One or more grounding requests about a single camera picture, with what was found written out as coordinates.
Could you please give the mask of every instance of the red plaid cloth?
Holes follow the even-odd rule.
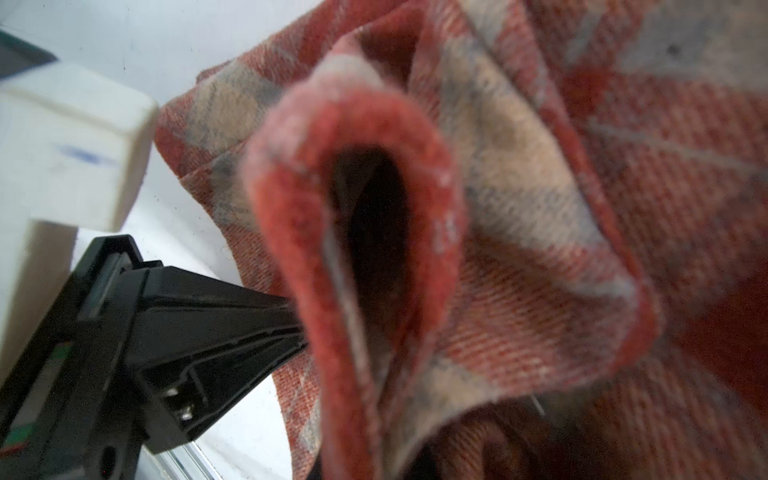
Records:
[[[305,324],[294,478],[321,437],[326,478],[768,478],[765,25],[327,0],[166,105],[243,284]]]

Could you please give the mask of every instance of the blue ink smudge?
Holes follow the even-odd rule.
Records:
[[[60,152],[62,152],[67,157],[72,157],[75,160],[85,162],[86,164],[98,165],[100,167],[117,167],[118,166],[117,161],[111,158],[102,157],[101,155],[97,155],[87,150],[83,150],[82,148],[79,148],[79,147],[74,147],[72,145],[56,145],[56,147]]]

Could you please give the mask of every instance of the metal screw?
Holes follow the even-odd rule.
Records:
[[[184,422],[189,422],[192,419],[192,405],[187,405],[181,410],[176,412],[176,415]]]

